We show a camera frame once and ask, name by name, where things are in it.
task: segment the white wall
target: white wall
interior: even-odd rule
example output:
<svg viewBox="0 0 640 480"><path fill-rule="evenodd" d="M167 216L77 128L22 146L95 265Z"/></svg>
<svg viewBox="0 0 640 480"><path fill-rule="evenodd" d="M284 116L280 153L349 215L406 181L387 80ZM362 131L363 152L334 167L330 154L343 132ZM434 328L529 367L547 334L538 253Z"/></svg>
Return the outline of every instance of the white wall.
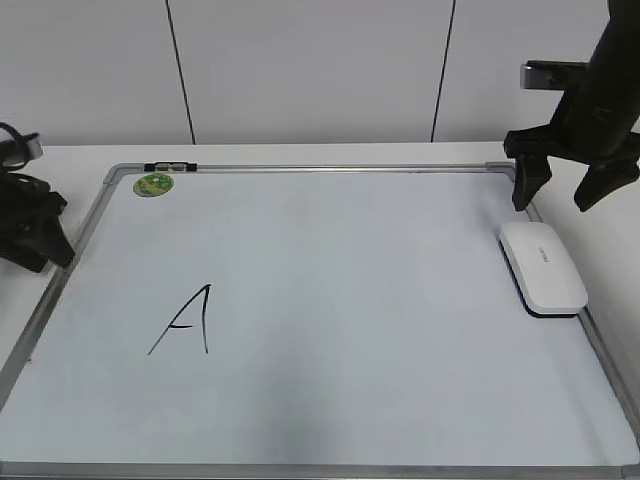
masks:
<svg viewBox="0 0 640 480"><path fill-rule="evenodd" d="M2 0L0 120L43 143L190 143L163 0Z"/></svg>
<svg viewBox="0 0 640 480"><path fill-rule="evenodd" d="M434 140L503 140L548 123L561 92L520 89L527 60L588 61L605 0L457 0Z"/></svg>
<svg viewBox="0 0 640 480"><path fill-rule="evenodd" d="M454 0L169 0L198 143L431 136ZM0 120L48 144L190 143L164 0L0 1ZM548 122L528 59L588 60L606 0L457 0L436 141Z"/></svg>
<svg viewBox="0 0 640 480"><path fill-rule="evenodd" d="M196 141L427 141L451 0L172 0Z"/></svg>

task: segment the whiteboard eraser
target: whiteboard eraser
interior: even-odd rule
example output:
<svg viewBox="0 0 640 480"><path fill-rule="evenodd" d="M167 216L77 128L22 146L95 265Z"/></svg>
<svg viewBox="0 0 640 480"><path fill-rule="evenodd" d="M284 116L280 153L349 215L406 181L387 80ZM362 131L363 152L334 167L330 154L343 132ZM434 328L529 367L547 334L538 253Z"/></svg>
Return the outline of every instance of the whiteboard eraser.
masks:
<svg viewBox="0 0 640 480"><path fill-rule="evenodd" d="M529 313L570 317L586 306L587 290L553 228L539 222L507 223L499 239Z"/></svg>

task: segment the whiteboard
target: whiteboard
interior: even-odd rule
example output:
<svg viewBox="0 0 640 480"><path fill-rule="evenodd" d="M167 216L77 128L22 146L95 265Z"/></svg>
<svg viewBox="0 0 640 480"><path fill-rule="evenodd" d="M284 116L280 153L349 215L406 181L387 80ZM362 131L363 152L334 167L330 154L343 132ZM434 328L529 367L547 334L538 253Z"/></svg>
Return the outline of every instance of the whiteboard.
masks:
<svg viewBox="0 0 640 480"><path fill-rule="evenodd" d="M638 462L578 319L520 302L507 176L185 173L156 198L139 177L0 412L1 459Z"/></svg>

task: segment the green sticker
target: green sticker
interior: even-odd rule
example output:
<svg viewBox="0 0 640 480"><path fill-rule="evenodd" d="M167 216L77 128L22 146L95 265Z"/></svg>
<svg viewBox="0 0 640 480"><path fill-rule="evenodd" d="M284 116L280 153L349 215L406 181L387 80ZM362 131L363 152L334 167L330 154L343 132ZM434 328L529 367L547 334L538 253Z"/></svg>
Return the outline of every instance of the green sticker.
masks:
<svg viewBox="0 0 640 480"><path fill-rule="evenodd" d="M164 173L152 173L138 180L133 191L140 197L159 197L173 187L173 178Z"/></svg>

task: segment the white table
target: white table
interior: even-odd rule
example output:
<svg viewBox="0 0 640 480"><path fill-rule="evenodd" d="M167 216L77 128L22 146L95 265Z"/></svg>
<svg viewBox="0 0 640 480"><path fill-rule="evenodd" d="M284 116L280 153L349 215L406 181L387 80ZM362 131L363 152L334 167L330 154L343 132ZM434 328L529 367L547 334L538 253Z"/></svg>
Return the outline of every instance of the white table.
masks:
<svg viewBox="0 0 640 480"><path fill-rule="evenodd" d="M86 215L109 168L122 162L186 161L207 164L469 164L503 161L500 143L83 146L48 147L26 173L49 181L68 201L62 224L70 238ZM554 177L536 197L543 218L567 243L590 294L592 310L616 363L638 378L640 353L640 239L635 205L640 184L622 189L580 214L573 192L585 167L552 162ZM0 361L4 362L44 291L52 271L36 275L0 264ZM634 381L631 386L640 385ZM640 388L632 391L640 399Z"/></svg>

